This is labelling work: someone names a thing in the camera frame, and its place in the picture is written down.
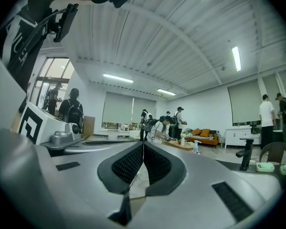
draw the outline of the fluorescent light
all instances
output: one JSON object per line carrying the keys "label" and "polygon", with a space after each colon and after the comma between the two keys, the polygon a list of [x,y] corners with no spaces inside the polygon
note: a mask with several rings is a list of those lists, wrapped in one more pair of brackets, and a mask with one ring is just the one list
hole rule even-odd
{"label": "fluorescent light", "polygon": [[236,71],[240,71],[242,69],[242,64],[240,63],[240,55],[239,55],[238,47],[232,48],[232,52],[233,52],[234,61],[236,65]]}
{"label": "fluorescent light", "polygon": [[162,89],[158,89],[158,92],[161,92],[161,93],[164,93],[164,94],[169,94],[169,95],[172,95],[172,96],[176,95],[174,93],[171,93],[171,92],[168,92],[168,91],[165,91],[165,90],[162,90]]}
{"label": "fluorescent light", "polygon": [[107,77],[107,78],[112,78],[112,79],[128,82],[128,83],[133,83],[132,80],[127,80],[127,79],[124,79],[124,78],[121,78],[121,77],[117,77],[117,76],[113,76],[113,75],[103,74],[103,76]]}

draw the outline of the pillow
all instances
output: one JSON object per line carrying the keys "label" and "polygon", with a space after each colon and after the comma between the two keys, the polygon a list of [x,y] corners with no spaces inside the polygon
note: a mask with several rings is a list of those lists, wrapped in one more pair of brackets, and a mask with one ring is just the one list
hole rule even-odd
{"label": "pillow", "polygon": [[200,135],[200,133],[202,132],[202,130],[199,130],[198,128],[195,129],[194,131],[191,132],[192,135]]}
{"label": "pillow", "polygon": [[200,136],[209,137],[210,129],[203,129]]}

